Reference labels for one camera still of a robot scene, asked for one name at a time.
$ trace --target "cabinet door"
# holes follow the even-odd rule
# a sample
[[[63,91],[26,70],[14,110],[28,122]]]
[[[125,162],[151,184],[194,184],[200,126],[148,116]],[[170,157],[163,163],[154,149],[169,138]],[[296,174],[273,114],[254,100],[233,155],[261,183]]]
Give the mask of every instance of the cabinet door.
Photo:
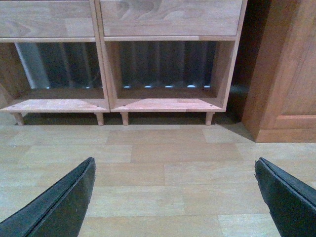
[[[242,0],[101,0],[105,36],[235,36]]]
[[[0,38],[41,37],[94,37],[89,1],[0,1]]]
[[[257,142],[316,141],[315,12],[272,1],[242,119]]]

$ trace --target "wooden cabinet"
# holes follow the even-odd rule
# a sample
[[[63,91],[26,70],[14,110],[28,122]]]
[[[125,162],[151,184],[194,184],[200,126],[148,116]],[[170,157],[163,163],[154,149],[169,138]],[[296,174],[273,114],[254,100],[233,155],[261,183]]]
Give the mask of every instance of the wooden cabinet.
[[[0,43],[9,43],[3,44],[0,51],[0,99],[9,104],[1,111],[15,115],[20,125],[23,112],[95,113],[100,125],[102,113],[107,112],[121,113],[124,125],[128,124],[129,112],[206,112],[206,124],[210,125],[215,112],[226,110],[246,4],[247,0],[0,1]],[[207,49],[193,41],[204,42]],[[19,70],[22,68],[15,42],[94,42],[102,88],[31,88],[17,68],[10,68],[15,72],[5,71],[14,65],[13,60]],[[126,88],[122,66],[126,67],[129,59],[122,61],[127,57],[123,49],[135,51],[133,46],[128,48],[127,42],[155,45],[150,68],[156,72],[153,80],[168,77],[170,84],[179,78],[160,73],[153,65],[160,68],[165,61],[180,60],[177,74],[181,77],[191,62],[188,58],[197,63],[197,58],[208,58],[202,73],[198,69],[190,71],[191,78],[207,83]],[[164,45],[171,52],[175,51],[172,47],[181,48],[180,56],[161,54]],[[186,55],[186,49],[193,53]],[[134,64],[143,63],[141,59]],[[138,75],[132,78],[146,81],[146,74]],[[19,84],[25,85],[24,90],[12,89]]]
[[[315,12],[271,2],[242,118],[257,142],[316,142]]]

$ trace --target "wooden panel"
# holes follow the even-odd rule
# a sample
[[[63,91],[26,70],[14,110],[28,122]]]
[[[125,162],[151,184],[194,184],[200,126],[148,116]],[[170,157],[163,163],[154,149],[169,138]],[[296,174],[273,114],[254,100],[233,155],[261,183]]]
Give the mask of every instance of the wooden panel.
[[[0,37],[93,37],[89,1],[0,1]]]
[[[105,41],[235,41],[236,36],[105,36]]]
[[[234,70],[231,68],[234,45],[234,41],[220,41],[216,44],[211,88],[214,90],[217,98],[222,104],[225,104],[226,89],[231,79],[230,74],[232,74],[232,71]]]
[[[297,1],[271,2],[242,117],[242,122],[255,138],[260,130],[279,57],[297,4]]]
[[[112,112],[224,112],[205,99],[118,99]]]
[[[316,22],[313,22],[283,105],[283,115],[316,115]],[[301,41],[301,36],[297,36],[297,41]]]
[[[1,43],[53,43],[53,42],[96,42],[95,37],[62,38],[1,38]]]
[[[256,142],[316,142],[316,129],[261,129]]]
[[[9,113],[104,113],[107,110],[104,99],[31,99],[1,109]]]
[[[314,67],[316,63],[316,59],[313,58],[315,55],[313,41],[316,34],[315,12],[316,5],[312,1],[300,2],[295,10],[261,123],[263,129],[278,129],[275,122],[284,110],[285,115],[291,115],[289,112],[293,110],[298,110],[301,115],[313,115],[315,112],[316,97],[313,91],[316,87],[315,69],[309,68]]]
[[[15,45],[0,43],[0,108],[30,89]]]
[[[101,0],[105,36],[235,36],[242,0]]]

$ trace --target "wooden shelf base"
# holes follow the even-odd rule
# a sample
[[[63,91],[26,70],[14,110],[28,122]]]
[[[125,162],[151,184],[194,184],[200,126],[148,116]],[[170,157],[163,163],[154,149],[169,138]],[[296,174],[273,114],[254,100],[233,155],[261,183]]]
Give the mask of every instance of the wooden shelf base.
[[[207,99],[119,99],[111,112],[224,112]]]
[[[103,99],[13,100],[1,109],[8,113],[108,113]]]

